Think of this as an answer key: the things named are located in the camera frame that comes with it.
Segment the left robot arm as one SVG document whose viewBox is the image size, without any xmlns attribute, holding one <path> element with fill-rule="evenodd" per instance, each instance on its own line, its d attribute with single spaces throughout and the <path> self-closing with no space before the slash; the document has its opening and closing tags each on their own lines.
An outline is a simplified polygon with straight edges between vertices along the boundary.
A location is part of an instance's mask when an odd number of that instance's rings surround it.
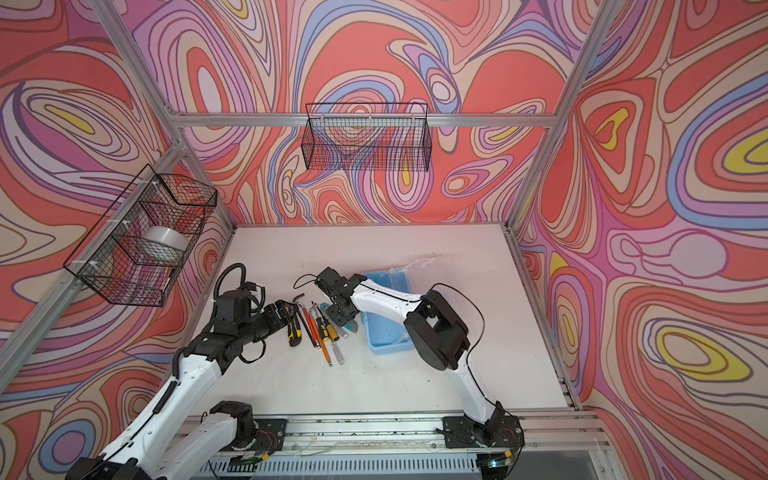
<svg viewBox="0 0 768 480">
<path fill-rule="evenodd" d="M 293 320 L 295 307 L 283 300 L 256 308 L 243 290 L 214 304 L 212 324 L 179 349 L 172 373 L 138 417 L 94 457 L 81 457 L 68 479 L 190 479 L 225 448 L 248 451 L 260 429 L 250 405 L 221 401 L 179 443 L 173 441 L 192 409 L 246 345 L 263 343 Z"/>
</svg>

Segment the yellow black utility knife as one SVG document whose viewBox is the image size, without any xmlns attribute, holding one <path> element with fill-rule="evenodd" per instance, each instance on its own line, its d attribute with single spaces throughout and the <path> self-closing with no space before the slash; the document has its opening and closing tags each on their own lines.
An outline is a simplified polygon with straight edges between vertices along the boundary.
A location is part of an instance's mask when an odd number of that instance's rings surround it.
<svg viewBox="0 0 768 480">
<path fill-rule="evenodd" d="M 287 311 L 289 314 L 288 343 L 291 348 L 295 348 L 302 341 L 301 328 L 297 317 L 297 307 L 294 304 L 289 304 L 287 306 Z"/>
</svg>

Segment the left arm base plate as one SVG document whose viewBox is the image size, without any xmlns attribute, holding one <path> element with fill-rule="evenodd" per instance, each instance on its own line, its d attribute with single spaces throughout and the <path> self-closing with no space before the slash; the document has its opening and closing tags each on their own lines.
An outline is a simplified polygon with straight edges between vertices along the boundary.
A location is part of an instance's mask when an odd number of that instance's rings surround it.
<svg viewBox="0 0 768 480">
<path fill-rule="evenodd" d="M 233 451 L 274 453 L 281 451 L 288 421 L 283 418 L 256 418 L 253 427 L 238 433 L 228 448 Z"/>
</svg>

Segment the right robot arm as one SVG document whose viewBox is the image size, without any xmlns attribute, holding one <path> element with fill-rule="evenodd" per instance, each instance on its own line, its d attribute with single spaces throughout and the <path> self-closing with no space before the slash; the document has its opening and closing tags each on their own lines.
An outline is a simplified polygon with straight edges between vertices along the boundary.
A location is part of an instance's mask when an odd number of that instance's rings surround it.
<svg viewBox="0 0 768 480">
<path fill-rule="evenodd" d="M 331 267 L 321 271 L 314 284 L 330 301 L 330 319 L 340 326 L 360 313 L 402 324 L 420 358 L 447 373 L 462 400 L 469 421 L 469 432 L 460 436 L 462 441 L 487 447 L 494 444 L 507 412 L 484 392 L 481 378 L 472 371 L 469 328 L 440 292 L 431 288 L 418 295 L 394 290 L 361 274 L 344 277 Z"/>
</svg>

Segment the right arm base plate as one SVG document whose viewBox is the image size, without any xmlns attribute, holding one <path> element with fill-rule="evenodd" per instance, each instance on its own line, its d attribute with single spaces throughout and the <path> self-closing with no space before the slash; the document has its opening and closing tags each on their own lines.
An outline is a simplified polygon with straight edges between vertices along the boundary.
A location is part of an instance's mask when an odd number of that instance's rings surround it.
<svg viewBox="0 0 768 480">
<path fill-rule="evenodd" d="M 468 417 L 446 416 L 436 429 L 449 449 L 506 448 L 518 450 L 525 446 L 525 436 L 519 418 L 505 415 L 496 424 L 487 426 Z"/>
</svg>

